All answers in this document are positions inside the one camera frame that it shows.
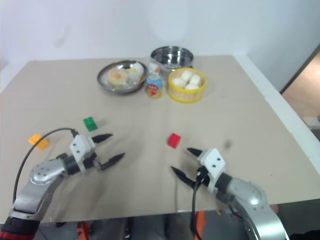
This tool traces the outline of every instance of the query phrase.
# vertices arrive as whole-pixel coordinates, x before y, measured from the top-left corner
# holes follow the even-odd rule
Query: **floor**
[[[131,240],[167,240],[165,233],[165,219],[168,215],[140,216],[133,219]],[[191,213],[177,213],[171,215],[171,237],[168,240],[193,240],[189,229]],[[229,211],[207,211],[205,213],[206,227],[203,239],[215,240],[249,240],[244,224]],[[92,234],[89,240],[124,240],[124,226],[126,219],[96,220],[91,223]],[[35,240],[76,240],[76,222],[68,222],[60,228],[52,223],[42,223],[36,233]]]
[[[282,96],[301,118],[320,115],[320,52]]]
[[[278,216],[287,234],[302,234],[320,230],[320,199],[279,204]],[[167,240],[165,221],[169,215],[150,215],[133,218],[131,240]],[[191,213],[171,214],[168,240],[192,240],[189,229]],[[244,224],[229,210],[206,211],[203,240],[249,240]],[[92,234],[89,240],[124,240],[126,218],[104,219],[89,222]],[[76,222],[56,228],[53,223],[41,223],[35,240],[76,240]]]

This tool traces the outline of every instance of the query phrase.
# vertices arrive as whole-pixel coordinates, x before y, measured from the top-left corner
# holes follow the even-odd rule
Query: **food on plate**
[[[198,88],[199,88],[198,85],[189,83],[187,86],[185,86],[184,89],[193,90],[193,89],[198,89]]]
[[[140,81],[138,70],[132,67],[132,68],[127,68],[126,72],[128,74],[127,83],[129,85],[137,85]]]
[[[188,83],[191,77],[192,77],[192,72],[189,70],[184,71],[181,75],[181,79],[185,81],[185,83]]]
[[[181,77],[176,77],[172,80],[172,83],[182,89],[198,89],[202,85],[201,77],[189,70],[182,73]]]
[[[139,78],[141,78],[142,74],[144,74],[144,71],[145,71],[144,67],[139,62],[134,63],[132,65],[132,69],[136,70]]]
[[[176,85],[179,88],[184,89],[186,86],[186,82],[182,80],[180,77],[176,77],[172,80],[173,84]]]
[[[128,81],[128,73],[125,69],[114,68],[108,72],[109,82],[114,87],[119,87]]]
[[[189,81],[189,84],[195,84],[200,87],[201,86],[201,77],[197,74],[193,74],[190,81]]]

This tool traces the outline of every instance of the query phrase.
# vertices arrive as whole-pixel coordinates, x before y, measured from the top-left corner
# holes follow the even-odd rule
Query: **white wall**
[[[2,0],[2,62],[247,53],[280,90],[320,42],[319,0]]]

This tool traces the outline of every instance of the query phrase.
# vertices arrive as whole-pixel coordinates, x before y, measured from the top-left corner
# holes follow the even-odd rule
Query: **beige tabletop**
[[[266,191],[270,204],[320,198],[320,176],[259,90],[232,56],[197,56],[194,67],[206,73],[203,99],[180,103],[166,93],[149,98],[143,90],[114,95],[101,90],[98,72],[119,59],[31,61],[0,94],[0,222],[12,206],[19,165],[28,138],[55,128],[114,136],[97,146],[101,161],[126,152],[112,168],[77,174],[56,190],[44,221],[79,221],[190,211],[192,189],[170,166],[194,178],[197,162],[185,149],[218,148],[226,172]],[[92,116],[98,129],[88,132]],[[176,149],[166,144],[181,136]],[[45,160],[70,154],[69,132],[48,138],[50,146],[28,159],[18,190],[30,170]],[[223,208],[202,187],[198,210]]]

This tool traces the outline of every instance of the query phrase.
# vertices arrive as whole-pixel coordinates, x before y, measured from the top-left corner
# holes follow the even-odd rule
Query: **stainless steel bowl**
[[[126,85],[123,87],[114,88],[109,83],[108,72],[111,69],[130,69],[133,67],[133,64],[135,64],[135,63],[140,63],[143,67],[143,74],[142,74],[142,76],[140,78],[140,82],[138,84],[131,85],[131,86]],[[97,81],[104,90],[107,90],[109,92],[113,92],[116,94],[127,94],[127,93],[131,93],[137,89],[142,88],[145,83],[146,76],[147,76],[147,68],[142,62],[139,62],[136,60],[123,60],[123,61],[111,63],[108,66],[106,66],[105,68],[103,68],[98,74]]]
[[[191,67],[194,55],[183,47],[163,46],[154,50],[151,53],[151,58],[161,63],[163,67],[174,70]]]

